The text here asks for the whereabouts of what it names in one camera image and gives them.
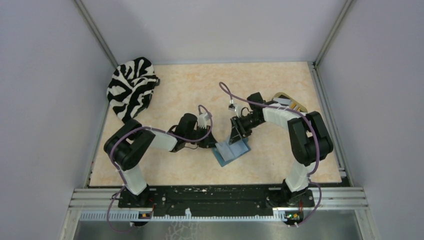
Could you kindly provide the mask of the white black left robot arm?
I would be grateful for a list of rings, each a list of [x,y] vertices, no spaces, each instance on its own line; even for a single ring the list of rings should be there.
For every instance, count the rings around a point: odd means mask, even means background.
[[[146,182],[140,162],[149,148],[176,153],[187,144],[209,149],[216,144],[212,134],[212,115],[208,112],[194,115],[184,114],[177,125],[168,131],[142,126],[135,119],[128,120],[104,144],[108,154],[124,183],[124,190],[138,207],[149,203],[149,185]]]

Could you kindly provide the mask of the teal leather card holder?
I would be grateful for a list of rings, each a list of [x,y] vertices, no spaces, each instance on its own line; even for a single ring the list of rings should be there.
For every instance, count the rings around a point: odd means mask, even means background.
[[[248,145],[248,139],[241,139],[233,144],[229,144],[230,138],[215,144],[212,152],[221,167],[224,167],[234,160],[240,158],[251,150]]]

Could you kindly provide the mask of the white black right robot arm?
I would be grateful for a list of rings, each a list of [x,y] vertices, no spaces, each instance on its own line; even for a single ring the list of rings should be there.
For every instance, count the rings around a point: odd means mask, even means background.
[[[253,128],[272,123],[289,133],[289,140],[295,162],[281,186],[281,199],[287,206],[295,206],[309,186],[310,176],[318,169],[334,149],[333,141],[321,114],[307,109],[283,92],[276,93],[265,101],[259,92],[247,98],[250,111],[242,115],[239,110],[230,119],[229,145],[246,139]]]

